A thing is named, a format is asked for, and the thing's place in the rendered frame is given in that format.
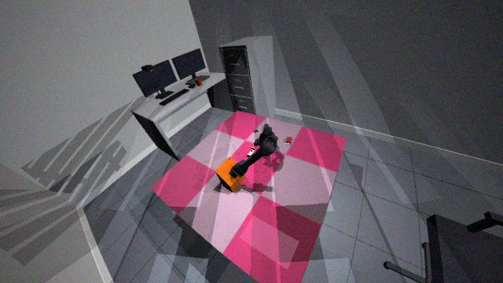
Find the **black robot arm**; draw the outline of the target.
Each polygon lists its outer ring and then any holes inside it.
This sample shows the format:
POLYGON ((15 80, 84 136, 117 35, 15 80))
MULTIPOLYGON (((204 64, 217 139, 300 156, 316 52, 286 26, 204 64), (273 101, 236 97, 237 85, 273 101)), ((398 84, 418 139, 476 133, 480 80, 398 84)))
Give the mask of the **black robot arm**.
POLYGON ((277 140, 278 137, 272 131, 272 127, 266 127, 263 129, 263 133, 259 135, 259 139, 254 141, 254 146, 259 145, 259 150, 255 152, 252 156, 250 156, 246 160, 242 160, 239 163, 236 163, 232 166, 229 175, 237 178, 241 178, 247 171, 248 168, 257 160, 259 160, 263 156, 269 156, 273 154, 277 148, 277 140), (267 139, 270 139, 273 144, 271 144, 267 139), (262 142, 259 143, 259 142, 262 142))

